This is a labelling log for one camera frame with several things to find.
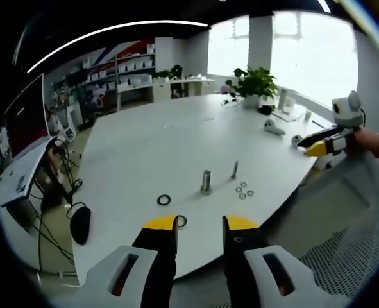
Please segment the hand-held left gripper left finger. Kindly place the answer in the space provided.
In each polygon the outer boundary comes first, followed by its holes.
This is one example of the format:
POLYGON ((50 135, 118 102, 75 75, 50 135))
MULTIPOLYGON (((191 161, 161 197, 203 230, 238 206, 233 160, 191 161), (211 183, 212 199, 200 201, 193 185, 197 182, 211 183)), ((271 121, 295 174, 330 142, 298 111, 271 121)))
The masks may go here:
POLYGON ((87 274, 88 307, 169 307, 176 274, 178 217, 144 224, 131 246, 120 246, 87 274))

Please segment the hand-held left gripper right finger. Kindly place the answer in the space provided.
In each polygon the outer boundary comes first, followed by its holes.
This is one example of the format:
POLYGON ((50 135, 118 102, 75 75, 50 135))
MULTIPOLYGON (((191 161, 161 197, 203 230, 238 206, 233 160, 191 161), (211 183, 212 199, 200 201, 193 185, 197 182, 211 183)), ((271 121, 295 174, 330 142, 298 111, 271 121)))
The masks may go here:
POLYGON ((223 216, 224 274, 232 307, 313 307, 312 271, 280 246, 270 246, 258 225, 223 216))

